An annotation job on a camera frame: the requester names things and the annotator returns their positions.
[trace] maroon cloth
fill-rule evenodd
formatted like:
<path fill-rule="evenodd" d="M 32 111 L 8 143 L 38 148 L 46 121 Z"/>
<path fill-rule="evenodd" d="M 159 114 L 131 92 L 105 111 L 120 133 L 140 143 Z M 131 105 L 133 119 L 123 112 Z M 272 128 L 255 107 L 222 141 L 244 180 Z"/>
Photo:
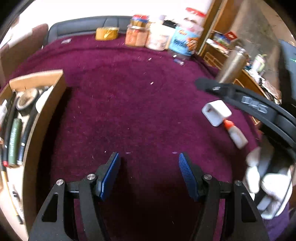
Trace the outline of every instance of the maroon cloth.
<path fill-rule="evenodd" d="M 121 168 L 111 196 L 100 204 L 111 239 L 189 240 L 200 204 L 188 195 L 178 155 L 186 151 L 220 181 L 231 182 L 232 171 L 242 178 L 246 154 L 256 146 L 249 117 L 229 106 L 229 119 L 249 140 L 238 150 L 223 125 L 211 126 L 201 112 L 217 100 L 194 86 L 197 78 L 212 77 L 205 65 L 197 60 L 181 66 L 166 51 L 127 47 L 122 35 L 104 42 L 93 35 L 68 44 L 57 40 L 12 77 L 52 69 L 64 70 L 68 89 L 43 144 L 38 208 L 56 180 L 78 181 L 117 151 Z M 221 202 L 214 240 L 223 208 Z"/>

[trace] orange jar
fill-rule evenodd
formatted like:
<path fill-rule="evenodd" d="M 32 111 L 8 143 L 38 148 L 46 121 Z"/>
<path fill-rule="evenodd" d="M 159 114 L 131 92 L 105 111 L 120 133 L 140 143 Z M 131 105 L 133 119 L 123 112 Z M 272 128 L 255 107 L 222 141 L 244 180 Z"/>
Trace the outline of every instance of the orange jar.
<path fill-rule="evenodd" d="M 133 47 L 144 47 L 149 30 L 143 27 L 128 25 L 125 44 Z"/>

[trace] cardboard box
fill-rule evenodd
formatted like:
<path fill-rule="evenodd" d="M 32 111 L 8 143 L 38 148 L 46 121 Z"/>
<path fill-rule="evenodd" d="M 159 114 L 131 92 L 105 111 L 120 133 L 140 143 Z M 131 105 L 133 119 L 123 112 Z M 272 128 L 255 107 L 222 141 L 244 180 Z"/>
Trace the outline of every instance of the cardboard box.
<path fill-rule="evenodd" d="M 23 204 L 24 225 L 20 225 L 14 215 L 15 212 L 9 198 L 9 191 L 5 188 L 5 185 L 0 190 L 0 209 L 5 216 L 4 219 L 0 219 L 0 222 L 3 224 L 2 226 L 7 226 L 8 222 L 14 232 L 25 241 L 28 240 L 28 233 L 37 215 L 36 176 L 40 151 L 52 115 L 66 90 L 66 82 L 62 70 L 45 71 L 12 79 L 0 93 L 0 103 L 2 103 L 4 99 L 10 98 L 12 90 L 24 91 L 33 87 L 48 85 L 53 85 L 54 88 L 41 113 L 37 114 L 35 118 L 25 148 L 23 165 L 18 168 L 7 169 L 8 180 L 15 185 Z"/>

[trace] blue label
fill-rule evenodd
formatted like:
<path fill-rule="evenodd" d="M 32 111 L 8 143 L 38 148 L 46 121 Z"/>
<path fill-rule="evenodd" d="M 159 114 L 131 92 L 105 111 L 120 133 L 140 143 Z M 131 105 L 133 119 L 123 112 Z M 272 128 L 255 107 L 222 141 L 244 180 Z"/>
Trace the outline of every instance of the blue label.
<path fill-rule="evenodd" d="M 199 36 L 181 27 L 176 27 L 169 49 L 177 53 L 190 56 L 194 54 Z"/>

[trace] metal water bottle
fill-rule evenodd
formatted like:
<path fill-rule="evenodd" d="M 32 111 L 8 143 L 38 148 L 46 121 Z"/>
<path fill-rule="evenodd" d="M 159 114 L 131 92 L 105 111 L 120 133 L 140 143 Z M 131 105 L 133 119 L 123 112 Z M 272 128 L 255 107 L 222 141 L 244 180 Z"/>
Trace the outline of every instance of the metal water bottle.
<path fill-rule="evenodd" d="M 216 80 L 219 83 L 232 83 L 239 75 L 247 62 L 247 52 L 240 46 L 235 46 L 222 69 L 219 71 Z"/>

